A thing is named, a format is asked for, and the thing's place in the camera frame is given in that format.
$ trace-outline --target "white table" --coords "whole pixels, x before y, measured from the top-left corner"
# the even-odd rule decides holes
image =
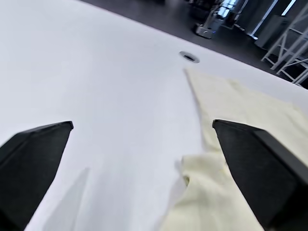
[[[203,150],[185,67],[308,114],[303,88],[77,0],[0,0],[0,30],[0,142],[49,123],[75,126],[27,231],[157,230],[184,189],[182,156]],[[84,169],[79,205],[76,188],[65,194]]]

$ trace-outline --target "metal rack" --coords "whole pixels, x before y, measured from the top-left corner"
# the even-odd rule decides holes
[[[305,7],[301,10],[301,12],[297,15],[297,17],[293,20],[293,22],[289,25],[289,27],[284,31],[284,33],[279,37],[279,39],[274,43],[274,45],[270,48],[270,50],[265,54],[265,56],[261,59],[261,61],[267,60],[272,64],[271,69],[276,69],[283,61],[291,56],[289,60],[287,60],[286,64],[283,65],[282,68],[277,72],[283,72],[286,74],[295,84],[300,84],[304,79],[308,77],[308,65],[303,65],[306,70],[300,74],[297,78],[293,78],[288,73],[286,73],[285,69],[289,66],[296,65],[296,64],[303,64],[304,62],[308,61],[308,58],[303,59],[300,55],[308,48],[308,26],[304,31],[299,31],[295,28],[298,22],[303,21],[304,19],[308,18],[308,3]],[[296,33],[299,37],[296,41],[289,47],[286,48],[286,40],[289,33]],[[274,62],[270,59],[270,55],[279,48],[278,53],[278,60]]]

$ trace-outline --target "pale yellow fabric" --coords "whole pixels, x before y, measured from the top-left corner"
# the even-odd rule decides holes
[[[201,112],[208,151],[183,159],[187,189],[161,230],[262,231],[231,177],[212,122],[225,119],[265,129],[308,165],[308,119],[293,105],[236,81],[193,70],[187,74]]]

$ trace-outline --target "table surface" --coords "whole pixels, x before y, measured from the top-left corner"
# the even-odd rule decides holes
[[[308,115],[301,87],[77,0],[0,0],[0,29],[0,142],[49,123],[75,126],[27,231],[158,229],[184,190],[182,156],[203,151],[186,67]]]

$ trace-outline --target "metal frame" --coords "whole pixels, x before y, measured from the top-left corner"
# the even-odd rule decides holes
[[[278,73],[283,72],[286,73],[284,71],[284,69],[287,66],[291,66],[291,65],[295,65],[304,61],[307,61],[308,59],[305,59],[304,61],[296,61],[294,62],[299,56],[300,54],[304,51],[305,48],[308,47],[308,41],[305,42],[305,44],[298,50],[295,51],[295,48],[300,44],[300,42],[302,42],[304,39],[307,38],[308,35],[308,27],[305,29],[305,31],[301,32],[296,30],[294,27],[296,25],[296,23],[304,20],[305,18],[308,17],[308,3],[305,5],[305,7],[302,9],[302,11],[297,15],[297,17],[293,20],[293,22],[289,25],[289,27],[284,31],[284,33],[280,36],[280,38],[274,43],[274,45],[270,48],[270,50],[265,54],[265,56],[261,59],[261,61],[267,60],[269,61],[273,66],[271,67],[272,70],[276,69],[281,63],[282,61],[284,61],[288,56],[293,55],[292,58],[283,66],[283,68],[281,68]],[[292,31],[292,33],[296,32],[298,34],[300,34],[300,36],[298,37],[298,39],[292,44],[292,46],[290,48],[286,48],[285,47],[285,42],[288,36],[288,33]],[[273,60],[271,60],[269,58],[269,56],[273,53],[273,51],[277,48],[280,47],[279,50],[279,54],[278,54],[278,60],[277,62],[274,62]]]

